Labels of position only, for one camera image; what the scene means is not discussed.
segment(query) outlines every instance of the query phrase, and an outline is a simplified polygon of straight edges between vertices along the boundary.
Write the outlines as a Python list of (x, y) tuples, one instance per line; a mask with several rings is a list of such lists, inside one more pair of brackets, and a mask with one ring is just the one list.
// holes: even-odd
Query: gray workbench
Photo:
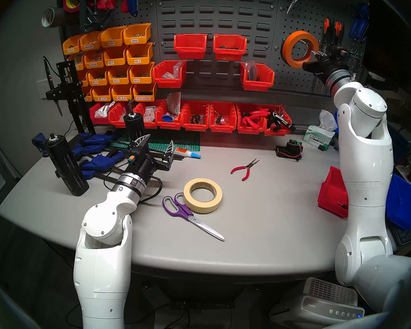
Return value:
[[(302, 136), (202, 133), (202, 158), (174, 161), (169, 172), (157, 171), (163, 190), (132, 214), (133, 264), (238, 276), (333, 270), (347, 220), (319, 208), (317, 197), (329, 167), (339, 167), (339, 155), (332, 147), (321, 152), (303, 143), (300, 162), (276, 157), (275, 145), (284, 146), (290, 138), (301, 140)], [(241, 181), (245, 170), (230, 174), (231, 169), (254, 158), (260, 161), (248, 180)], [(74, 197), (54, 171), (50, 158), (38, 161), (2, 203), (0, 215), (42, 238), (75, 249), (86, 211), (104, 201), (108, 190), (93, 178), (88, 181), (90, 189)], [(198, 217), (221, 233), (225, 242), (182, 218), (170, 217), (162, 207), (164, 196), (182, 192), (194, 178), (211, 179), (222, 188), (219, 208)], [(157, 188), (158, 183), (151, 180), (144, 197)]]

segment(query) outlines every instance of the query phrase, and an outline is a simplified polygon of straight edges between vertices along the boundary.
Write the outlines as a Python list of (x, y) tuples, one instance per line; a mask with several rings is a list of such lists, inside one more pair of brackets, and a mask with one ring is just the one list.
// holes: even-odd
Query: pegboard wall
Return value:
[[(325, 18), (345, 24), (343, 46), (363, 53), (361, 45), (347, 36), (353, 20), (353, 8), (366, 0), (302, 0), (297, 1), (288, 14), (292, 0), (138, 0), (138, 16), (122, 13), (123, 0), (116, 0), (116, 8), (109, 27), (134, 23), (151, 23), (154, 43), (152, 60), (178, 59), (173, 49), (173, 36), (182, 33), (208, 34), (204, 59), (188, 61), (188, 75), (182, 88), (243, 90), (240, 83), (240, 64), (220, 61), (213, 53), (213, 34), (239, 34), (247, 38), (247, 51), (242, 61), (264, 63), (275, 71), (275, 81), (269, 91), (292, 91), (325, 94), (321, 83), (302, 69), (289, 67), (283, 62), (280, 47), (283, 39), (297, 30), (304, 30), (322, 38)], [(67, 37), (79, 33), (67, 28)], [(297, 43), (293, 56), (306, 52), (303, 43)]]

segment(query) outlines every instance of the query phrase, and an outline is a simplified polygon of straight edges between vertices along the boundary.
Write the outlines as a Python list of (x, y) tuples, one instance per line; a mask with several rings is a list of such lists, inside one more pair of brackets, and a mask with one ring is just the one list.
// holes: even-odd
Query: white wall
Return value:
[(43, 56), (54, 69), (64, 61), (58, 28), (41, 26), (43, 11), (54, 5), (56, 0), (15, 0), (0, 19), (0, 147), (22, 174), (41, 158), (32, 137), (64, 134), (73, 119), (66, 101), (60, 101), (61, 117), (36, 86), (46, 78)]

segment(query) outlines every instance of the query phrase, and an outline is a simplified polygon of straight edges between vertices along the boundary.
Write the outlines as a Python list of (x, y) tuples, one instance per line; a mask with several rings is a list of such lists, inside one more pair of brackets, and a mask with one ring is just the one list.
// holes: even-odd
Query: tissue box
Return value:
[(306, 131), (303, 141), (318, 147), (320, 150), (327, 151), (334, 135), (335, 132), (329, 132), (321, 127), (311, 125)]

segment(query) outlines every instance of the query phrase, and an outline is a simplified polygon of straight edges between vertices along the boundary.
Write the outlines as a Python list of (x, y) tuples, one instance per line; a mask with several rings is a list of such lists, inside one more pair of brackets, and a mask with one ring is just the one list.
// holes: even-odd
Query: purple-handled scissors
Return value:
[[(172, 199), (171, 196), (166, 196), (163, 198), (163, 207), (166, 210), (166, 212), (170, 214), (172, 217), (182, 217), (185, 220), (188, 220), (190, 223), (195, 224), (197, 227), (203, 229), (207, 233), (211, 234), (212, 236), (224, 242), (224, 237), (219, 232), (213, 230), (210, 226), (204, 224), (198, 218), (196, 218), (193, 215), (191, 209), (189, 209), (189, 207), (186, 204), (182, 204), (178, 201), (179, 197), (184, 198), (184, 194), (182, 192), (179, 192), (175, 195), (174, 199)], [(170, 200), (172, 205), (176, 208), (177, 210), (176, 212), (172, 212), (167, 208), (166, 206), (167, 200)]]

